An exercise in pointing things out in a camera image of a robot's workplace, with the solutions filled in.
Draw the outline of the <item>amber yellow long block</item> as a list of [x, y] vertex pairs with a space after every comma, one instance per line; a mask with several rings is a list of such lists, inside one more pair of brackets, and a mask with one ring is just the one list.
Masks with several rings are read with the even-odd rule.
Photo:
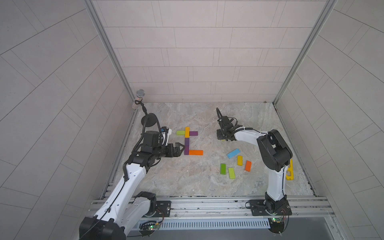
[[190, 128], [185, 127], [185, 138], [189, 138], [189, 137], [190, 137]]

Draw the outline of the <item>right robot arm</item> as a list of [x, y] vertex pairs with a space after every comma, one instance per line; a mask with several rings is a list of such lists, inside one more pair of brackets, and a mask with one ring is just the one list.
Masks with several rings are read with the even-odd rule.
[[239, 125], [236, 118], [223, 116], [219, 110], [217, 130], [219, 140], [243, 141], [259, 147], [263, 163], [269, 169], [268, 188], [262, 205], [250, 205], [252, 209], [266, 211], [270, 215], [279, 214], [287, 196], [285, 191], [286, 173], [293, 153], [278, 130], [260, 132]]

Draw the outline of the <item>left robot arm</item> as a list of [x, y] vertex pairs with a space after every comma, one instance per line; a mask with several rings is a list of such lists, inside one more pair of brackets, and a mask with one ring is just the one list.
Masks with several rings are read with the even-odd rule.
[[182, 155], [185, 146], [181, 143], [170, 144], [171, 134], [172, 130], [168, 127], [142, 134], [138, 145], [124, 162], [124, 175], [111, 195], [93, 217], [86, 217], [81, 222], [81, 240], [125, 240], [141, 217], [157, 211], [154, 193], [134, 193], [156, 160]]

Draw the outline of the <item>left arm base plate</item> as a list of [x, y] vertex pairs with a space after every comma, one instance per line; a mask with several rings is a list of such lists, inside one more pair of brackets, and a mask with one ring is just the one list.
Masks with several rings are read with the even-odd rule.
[[156, 210], [152, 214], [143, 215], [144, 218], [169, 217], [171, 212], [171, 201], [157, 201]]

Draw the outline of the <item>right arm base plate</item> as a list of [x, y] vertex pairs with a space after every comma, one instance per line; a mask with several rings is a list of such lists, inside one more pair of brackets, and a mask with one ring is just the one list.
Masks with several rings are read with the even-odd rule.
[[245, 207], [252, 212], [252, 216], [291, 216], [292, 210], [286, 198], [279, 201], [249, 200]]

